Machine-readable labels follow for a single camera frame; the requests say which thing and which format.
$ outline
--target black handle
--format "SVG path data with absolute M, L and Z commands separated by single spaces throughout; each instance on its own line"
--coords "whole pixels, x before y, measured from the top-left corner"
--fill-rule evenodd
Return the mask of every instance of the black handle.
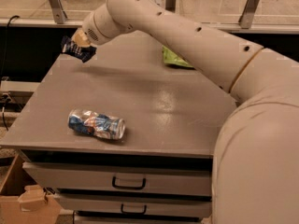
M 137 213 L 137 212 L 126 212 L 126 211 L 123 210 L 123 208 L 124 208 L 124 204 L 121 205 L 121 212 L 122 212 L 123 214 L 144 215 L 144 214 L 146 214 L 146 212 L 147 212 L 147 208 L 148 208 L 148 207 L 147 207 L 146 205 L 144 205 L 144 206 L 143 206 L 143 211 L 142 211 L 142 212 L 139 212 L 139 213 Z
M 113 176 L 112 179 L 112 187 L 115 189 L 128 189 L 128 190 L 142 190 L 144 187 L 146 187 L 147 179 L 142 179 L 142 184 L 139 187 L 129 187 L 129 186 L 119 186 L 116 184 L 116 176 Z

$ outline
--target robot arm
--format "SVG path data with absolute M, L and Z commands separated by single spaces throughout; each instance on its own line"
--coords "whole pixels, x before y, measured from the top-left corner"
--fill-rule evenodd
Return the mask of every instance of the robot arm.
M 214 224 L 299 223 L 298 63 L 168 12 L 158 1 L 106 0 L 83 31 L 96 45 L 143 31 L 242 103 L 214 152 Z

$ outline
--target table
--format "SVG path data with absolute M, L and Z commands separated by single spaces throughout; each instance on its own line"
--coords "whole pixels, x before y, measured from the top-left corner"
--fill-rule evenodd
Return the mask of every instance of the table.
M 67 127 L 74 108 L 125 119 L 124 137 L 75 133 Z M 85 64 L 61 55 L 0 146 L 18 149 L 23 168 L 65 209 L 196 222 L 211 213 L 213 150 L 234 109 L 228 94 L 195 70 L 163 64 L 162 45 L 134 32 Z

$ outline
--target cardboard box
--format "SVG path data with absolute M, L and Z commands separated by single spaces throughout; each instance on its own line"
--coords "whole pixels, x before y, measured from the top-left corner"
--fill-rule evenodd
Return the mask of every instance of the cardboard box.
M 0 187 L 0 207 L 5 224 L 55 224 L 61 206 L 22 169 L 16 156 Z

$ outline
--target soda can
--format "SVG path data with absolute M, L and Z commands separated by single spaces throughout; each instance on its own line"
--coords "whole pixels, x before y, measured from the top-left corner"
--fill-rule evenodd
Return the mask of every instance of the soda can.
M 125 123 L 123 119 L 116 117 L 73 109 L 68 116 L 68 127 L 79 133 L 117 140 L 123 137 Z

